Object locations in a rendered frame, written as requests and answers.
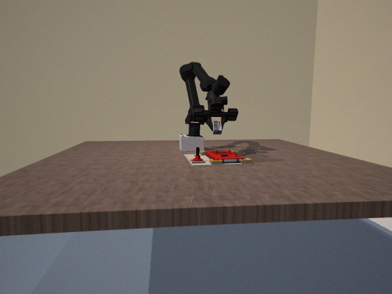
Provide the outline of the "beige flat plate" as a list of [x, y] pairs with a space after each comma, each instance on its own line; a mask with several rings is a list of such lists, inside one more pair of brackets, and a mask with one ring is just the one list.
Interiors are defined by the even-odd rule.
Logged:
[[205, 156], [205, 151], [200, 151], [200, 158], [202, 161], [193, 161], [196, 154], [184, 154], [185, 158], [189, 161], [191, 166], [193, 167], [202, 167], [202, 166], [222, 166], [222, 165], [252, 165], [252, 159], [246, 158], [241, 159], [241, 163], [229, 163], [223, 164], [222, 160], [212, 160]]

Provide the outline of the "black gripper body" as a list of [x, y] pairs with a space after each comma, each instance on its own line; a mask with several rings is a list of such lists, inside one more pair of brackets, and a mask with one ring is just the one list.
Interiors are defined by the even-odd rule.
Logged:
[[204, 113], [211, 113], [211, 117], [222, 117], [222, 113], [229, 113], [228, 121], [236, 121], [238, 116], [238, 110], [236, 108], [229, 108], [228, 112], [224, 112], [221, 108], [212, 108], [210, 105], [211, 99], [208, 100], [208, 110], [203, 110], [203, 108], [195, 108], [194, 121], [201, 121]]

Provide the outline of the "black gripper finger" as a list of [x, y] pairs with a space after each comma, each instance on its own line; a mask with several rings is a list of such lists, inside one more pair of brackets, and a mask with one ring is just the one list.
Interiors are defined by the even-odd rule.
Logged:
[[228, 117], [229, 117], [229, 113], [222, 113], [222, 117], [221, 117], [222, 129], [223, 129], [224, 123], [226, 123], [228, 121]]
[[213, 124], [211, 120], [211, 113], [204, 113], [203, 115], [203, 122], [206, 123], [209, 128], [213, 131]]

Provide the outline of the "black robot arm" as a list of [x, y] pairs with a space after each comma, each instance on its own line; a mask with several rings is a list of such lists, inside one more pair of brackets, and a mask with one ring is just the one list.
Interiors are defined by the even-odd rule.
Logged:
[[[195, 85], [195, 77], [200, 81], [200, 87], [202, 91], [208, 92], [205, 100], [211, 99], [210, 107], [221, 108], [224, 111], [224, 105], [227, 105], [227, 96], [220, 97], [224, 94], [227, 88], [230, 86], [230, 82], [224, 78], [223, 75], [219, 75], [217, 80], [208, 76], [201, 64], [198, 62], [191, 62], [190, 64], [183, 65], [180, 70], [181, 78], [186, 83], [187, 94], [189, 98], [190, 108], [188, 115], [185, 119], [185, 123], [189, 124], [189, 137], [202, 137], [200, 135], [200, 125], [204, 125], [203, 117], [201, 121], [194, 121], [194, 109], [203, 108], [203, 105], [199, 104], [197, 89]], [[198, 122], [198, 123], [196, 123]]]

